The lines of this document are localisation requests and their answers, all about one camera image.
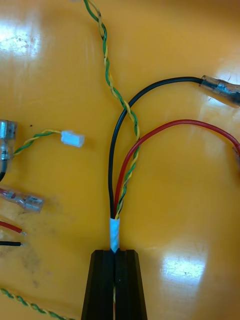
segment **female spade terminal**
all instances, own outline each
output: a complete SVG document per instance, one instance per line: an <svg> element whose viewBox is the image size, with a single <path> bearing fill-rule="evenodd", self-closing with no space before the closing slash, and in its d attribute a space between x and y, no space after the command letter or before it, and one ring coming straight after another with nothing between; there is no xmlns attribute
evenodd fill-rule
<svg viewBox="0 0 240 320"><path fill-rule="evenodd" d="M200 87L210 90L214 94L225 97L231 103L240 107L240 85L204 75Z"/></svg>
<svg viewBox="0 0 240 320"><path fill-rule="evenodd" d="M27 212L40 213L44 205L44 199L41 197L10 189L0 188L0 197L6 201L19 205Z"/></svg>

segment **white connector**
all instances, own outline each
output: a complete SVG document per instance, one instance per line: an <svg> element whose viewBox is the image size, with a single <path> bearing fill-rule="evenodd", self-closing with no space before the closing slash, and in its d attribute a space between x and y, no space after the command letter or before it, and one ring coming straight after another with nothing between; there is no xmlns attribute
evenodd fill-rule
<svg viewBox="0 0 240 320"><path fill-rule="evenodd" d="M62 131L61 142L65 145L70 145L80 148L84 144L85 137L82 134L76 134L73 131Z"/></svg>

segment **glossy surface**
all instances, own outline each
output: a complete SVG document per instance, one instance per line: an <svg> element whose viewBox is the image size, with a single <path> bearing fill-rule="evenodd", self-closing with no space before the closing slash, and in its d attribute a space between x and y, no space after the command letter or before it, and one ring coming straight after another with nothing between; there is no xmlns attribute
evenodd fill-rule
<svg viewBox="0 0 240 320"><path fill-rule="evenodd" d="M207 74L240 84L239 1L96 0L108 31L115 85L126 100L160 79ZM172 84L133 108L141 134L193 118L240 139L240 111L195 84ZM60 315L81 318L90 256L109 247L108 152L121 105L105 83L98 25L83 1L0 3L1 118L18 122L17 147L57 135L12 162L4 184L46 198L41 214L0 202L24 226L26 247L0 249L0 284ZM114 184L134 142L126 118ZM198 127L174 127L141 148L121 212L121 247L136 249L149 320L240 318L240 175L231 145ZM2 239L18 239L2 229ZM0 297L5 320L46 316Z"/></svg>

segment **white heat shrink tubing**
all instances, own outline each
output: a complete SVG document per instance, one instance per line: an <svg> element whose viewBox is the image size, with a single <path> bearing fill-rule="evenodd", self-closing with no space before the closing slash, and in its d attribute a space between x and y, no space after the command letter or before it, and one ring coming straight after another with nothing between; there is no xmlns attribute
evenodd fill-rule
<svg viewBox="0 0 240 320"><path fill-rule="evenodd" d="M119 248L119 227L120 219L110 218L110 247L114 253L116 253Z"/></svg>

